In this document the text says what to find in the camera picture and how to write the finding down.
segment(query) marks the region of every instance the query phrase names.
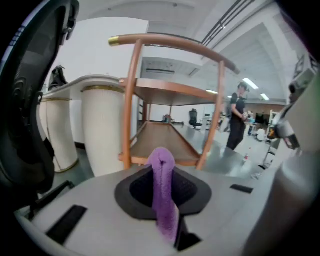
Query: ceiling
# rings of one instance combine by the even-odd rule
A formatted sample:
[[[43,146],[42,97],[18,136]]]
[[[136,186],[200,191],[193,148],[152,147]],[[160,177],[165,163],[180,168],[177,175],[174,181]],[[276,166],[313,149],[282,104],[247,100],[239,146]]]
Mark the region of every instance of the ceiling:
[[[236,0],[79,0],[79,2],[80,21],[101,17],[129,17],[149,21],[149,32],[175,34],[202,41]],[[245,11],[241,13],[243,19],[227,26],[226,31],[221,33],[220,40],[222,41],[223,37],[227,38],[228,33],[236,29],[234,26],[240,26],[241,22],[253,15],[259,7],[266,6],[267,2],[270,1],[255,0],[247,8],[248,13]],[[303,53],[304,46],[282,16],[277,14],[274,20],[297,55]],[[226,46],[220,54],[233,61],[241,71],[239,76],[226,71],[226,96],[236,91],[237,85],[243,78],[249,78],[259,87],[258,90],[251,89],[247,93],[249,99],[260,101],[260,94],[265,93],[273,101],[286,100],[281,75],[284,67],[276,45],[263,23],[256,25]],[[213,62],[208,62],[192,76],[189,74],[195,68],[199,68],[198,66],[172,59],[144,57],[142,69],[145,71],[146,68],[175,71],[173,76],[185,76],[190,80],[196,80],[195,84],[203,81],[200,87],[217,90],[218,69]]]
[[[281,85],[279,70],[275,63],[280,63],[276,46],[272,41],[266,27],[261,23],[236,41],[228,45],[222,52],[223,56],[235,63],[240,69],[240,75],[226,69],[224,95],[230,96],[237,90],[239,82],[249,78],[258,87],[254,90],[248,86],[250,92],[246,93],[248,99],[261,101],[260,94],[266,94],[272,102],[285,102],[284,89]],[[199,66],[188,62],[161,58],[143,58],[143,69],[161,69],[175,71],[176,74],[184,75],[189,79],[202,80],[202,88],[217,91],[218,88],[218,65],[213,61],[208,62],[191,76],[189,74]]]
[[[174,71],[175,74],[188,76],[197,66],[174,59],[144,57],[142,69]]]
[[[288,23],[284,20],[281,14],[277,14],[274,16],[274,20],[278,23],[279,27],[281,28],[282,32],[284,33],[287,41],[289,42],[291,49],[296,51],[298,59],[307,51],[304,44],[301,40],[297,37],[295,32],[290,28]]]
[[[197,37],[201,41],[236,0],[79,0],[79,2],[79,21],[101,17],[128,17],[149,21],[149,32]]]
[[[236,91],[237,85],[242,79],[249,78],[259,89],[254,90],[249,87],[248,98],[258,100],[261,98],[260,94],[262,93],[274,101],[281,101],[285,98],[279,72],[268,52],[259,42],[260,36],[264,35],[266,37],[266,33],[268,34],[266,27],[260,24],[220,52],[220,54],[234,62],[240,70],[240,75],[235,75],[231,71],[227,72],[225,79],[226,94],[232,94],[232,92]],[[211,72],[206,68],[202,68],[195,76],[208,79],[211,77]],[[212,87],[216,88],[217,83],[213,82]]]

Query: gray floor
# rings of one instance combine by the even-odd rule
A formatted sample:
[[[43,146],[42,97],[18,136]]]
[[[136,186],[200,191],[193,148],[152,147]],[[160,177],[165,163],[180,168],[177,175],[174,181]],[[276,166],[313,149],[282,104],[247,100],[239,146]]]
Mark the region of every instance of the gray floor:
[[[202,134],[188,126],[177,125],[176,128],[194,149],[201,154],[208,134]],[[77,149],[77,152],[79,163],[70,170],[56,173],[52,186],[53,189],[64,181],[71,181],[77,186],[88,179],[94,178],[94,173],[91,169],[86,151]],[[262,171],[257,164],[250,160],[244,163],[243,159],[244,157],[241,154],[232,151],[217,141],[213,141],[202,171],[243,179],[250,179],[252,174],[260,173]],[[193,166],[183,168],[189,170],[194,169]]]
[[[199,154],[202,154],[208,131],[202,134],[186,125],[176,125],[175,128]],[[214,140],[202,171],[250,179],[252,174],[261,173],[263,169],[250,160],[244,163],[243,155]]]
[[[84,149],[77,148],[77,153],[79,162],[70,170],[61,173],[56,172],[54,175],[52,189],[56,188],[65,181],[73,182],[73,184],[77,186],[80,183],[95,177],[86,151]]]

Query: black chair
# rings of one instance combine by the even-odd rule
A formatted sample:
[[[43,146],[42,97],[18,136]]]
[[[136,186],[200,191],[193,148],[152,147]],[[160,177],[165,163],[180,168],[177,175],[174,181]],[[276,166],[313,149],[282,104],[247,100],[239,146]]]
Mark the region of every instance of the black chair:
[[[46,76],[60,46],[70,38],[78,12],[76,0],[45,4],[17,30],[0,74],[0,182],[10,210],[30,207],[30,219],[66,187],[74,187],[66,181],[48,193],[55,152],[38,125],[37,110]],[[45,196],[39,199],[38,194]]]
[[[202,124],[197,122],[197,115],[198,115],[198,112],[196,109],[193,108],[191,111],[189,111],[189,116],[190,116],[189,124],[193,126],[194,129],[199,131],[200,129],[197,129],[197,127],[202,126]]]

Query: wooden shelf frame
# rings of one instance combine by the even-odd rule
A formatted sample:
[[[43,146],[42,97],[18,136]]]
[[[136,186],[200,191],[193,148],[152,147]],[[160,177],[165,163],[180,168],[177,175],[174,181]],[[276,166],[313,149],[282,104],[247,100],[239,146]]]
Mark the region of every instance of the wooden shelf frame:
[[[125,86],[125,98],[124,98],[124,115],[123,115],[123,145],[122,145],[122,153],[119,155],[119,159],[123,161],[125,169],[130,168],[131,162],[137,163],[137,164],[146,163],[146,156],[131,157],[131,143],[135,138],[137,138],[139,135],[143,133],[143,130],[146,129],[146,126],[149,123],[149,122],[146,123],[141,127],[141,129],[139,129],[139,131],[137,132],[137,135],[133,138],[133,140],[130,139],[132,97],[133,97],[133,94],[135,93],[136,85],[138,85],[138,87],[144,87],[144,88],[151,87],[156,90],[159,90],[159,88],[157,87],[161,85],[161,90],[173,91],[169,83],[164,81],[148,83],[148,86],[146,86],[146,83],[144,83],[144,86],[141,86],[141,81],[143,80],[136,79],[137,67],[138,67],[138,62],[139,62],[143,44],[157,44],[157,45],[175,47],[187,52],[202,55],[218,63],[218,89],[217,89],[218,93],[214,96],[214,99],[212,100],[212,103],[215,103],[215,111],[213,114],[207,141],[205,142],[202,154],[199,155],[199,158],[196,161],[192,161],[188,163],[184,162],[185,165],[188,165],[188,164],[196,165],[196,169],[201,170],[203,165],[205,164],[207,153],[210,151],[213,138],[216,133],[215,127],[217,126],[219,121],[220,109],[221,109],[223,94],[224,94],[225,68],[228,68],[234,73],[239,74],[239,70],[237,69],[236,65],[230,60],[228,60],[227,58],[223,57],[222,55],[214,52],[213,50],[201,44],[197,44],[190,40],[175,37],[175,36],[170,36],[170,35],[127,34],[127,35],[113,36],[109,38],[108,42],[110,46],[135,44],[133,53],[132,53],[130,67],[129,67],[128,77],[126,79],[123,79],[122,81],[122,83]],[[175,84],[174,87],[175,88],[179,87],[178,89],[176,89],[175,91],[176,93],[194,95],[196,97],[203,98],[201,97],[201,95],[198,95],[198,91],[196,91],[195,90],[196,88],[194,87],[190,87],[182,84]],[[151,114],[151,103],[150,103],[149,115],[148,115],[149,121],[150,121],[150,114]],[[187,146],[190,146],[192,148],[192,146],[185,139],[183,140]]]

